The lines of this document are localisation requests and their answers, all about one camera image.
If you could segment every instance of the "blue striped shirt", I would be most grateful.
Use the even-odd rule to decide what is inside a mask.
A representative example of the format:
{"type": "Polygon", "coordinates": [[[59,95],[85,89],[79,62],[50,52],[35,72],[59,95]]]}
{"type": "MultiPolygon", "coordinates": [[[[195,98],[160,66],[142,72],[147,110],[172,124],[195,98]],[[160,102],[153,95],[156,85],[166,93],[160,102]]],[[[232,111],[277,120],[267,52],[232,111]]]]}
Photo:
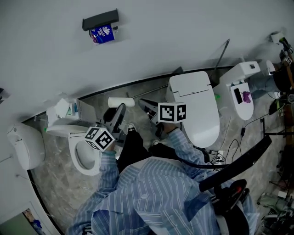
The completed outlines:
{"type": "MultiPolygon", "coordinates": [[[[169,137],[180,158],[205,164],[202,152],[179,129],[169,137]]],[[[67,234],[80,235],[86,226],[92,234],[103,235],[147,235],[151,229],[156,234],[220,234],[210,201],[213,190],[200,192],[198,187],[213,171],[155,157],[144,161],[142,167],[130,165],[119,175],[114,153],[104,152],[97,191],[80,207],[67,234]]],[[[243,211],[253,235],[258,214],[250,197],[243,211]]]]}

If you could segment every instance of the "person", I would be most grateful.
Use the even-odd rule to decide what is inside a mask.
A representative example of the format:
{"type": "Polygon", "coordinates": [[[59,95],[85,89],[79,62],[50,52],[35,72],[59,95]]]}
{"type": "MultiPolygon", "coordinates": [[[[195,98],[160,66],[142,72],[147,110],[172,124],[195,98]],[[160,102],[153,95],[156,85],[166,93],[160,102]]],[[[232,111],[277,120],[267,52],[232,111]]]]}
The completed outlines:
{"type": "Polygon", "coordinates": [[[264,76],[258,73],[248,79],[248,86],[252,99],[258,99],[268,92],[289,92],[294,86],[293,63],[290,65],[284,61],[282,66],[274,64],[275,73],[264,76]]]}
{"type": "MultiPolygon", "coordinates": [[[[213,189],[200,192],[198,186],[214,171],[178,161],[206,164],[179,128],[165,123],[164,132],[173,148],[155,141],[147,151],[134,124],[128,125],[118,161],[113,146],[102,153],[98,188],[79,208],[68,235],[220,233],[210,201],[213,189]]],[[[243,211],[253,235],[258,213],[249,196],[243,211]]]]}

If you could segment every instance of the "white wall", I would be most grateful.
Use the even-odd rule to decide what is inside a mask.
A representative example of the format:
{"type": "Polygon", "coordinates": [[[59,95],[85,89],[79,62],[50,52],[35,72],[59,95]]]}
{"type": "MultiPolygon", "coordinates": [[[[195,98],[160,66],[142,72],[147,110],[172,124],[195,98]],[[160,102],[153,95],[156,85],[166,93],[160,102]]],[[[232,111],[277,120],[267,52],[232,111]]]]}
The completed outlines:
{"type": "Polygon", "coordinates": [[[294,44],[293,9],[292,0],[1,1],[0,87],[11,96],[0,105],[0,159],[12,152],[8,125],[44,111],[60,92],[78,97],[178,66],[212,67],[228,38],[222,65],[261,54],[277,61],[281,47],[266,37],[283,30],[294,44]],[[82,18],[115,8],[118,41],[94,46],[82,18]]]}

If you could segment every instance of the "toilet paper roll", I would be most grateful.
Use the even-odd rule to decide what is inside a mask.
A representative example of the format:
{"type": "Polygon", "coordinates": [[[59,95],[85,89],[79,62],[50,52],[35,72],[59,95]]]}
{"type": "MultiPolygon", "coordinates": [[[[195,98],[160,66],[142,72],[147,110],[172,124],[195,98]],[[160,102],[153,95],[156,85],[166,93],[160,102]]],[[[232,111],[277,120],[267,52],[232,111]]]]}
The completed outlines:
{"type": "Polygon", "coordinates": [[[121,104],[125,104],[127,107],[134,107],[135,101],[133,98],[120,98],[120,97],[109,97],[108,107],[117,108],[121,104]]]}

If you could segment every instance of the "hand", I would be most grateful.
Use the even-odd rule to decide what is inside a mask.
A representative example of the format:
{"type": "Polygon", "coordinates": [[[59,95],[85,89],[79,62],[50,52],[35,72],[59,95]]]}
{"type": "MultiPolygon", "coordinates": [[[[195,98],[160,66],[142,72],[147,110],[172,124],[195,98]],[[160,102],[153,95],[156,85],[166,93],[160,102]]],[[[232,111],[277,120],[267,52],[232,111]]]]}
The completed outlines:
{"type": "Polygon", "coordinates": [[[114,147],[115,147],[115,141],[110,146],[108,146],[108,148],[106,150],[114,151],[114,147]]]}
{"type": "Polygon", "coordinates": [[[177,128],[177,126],[174,125],[173,123],[163,123],[163,125],[164,125],[164,132],[165,133],[172,132],[174,129],[177,128]]]}

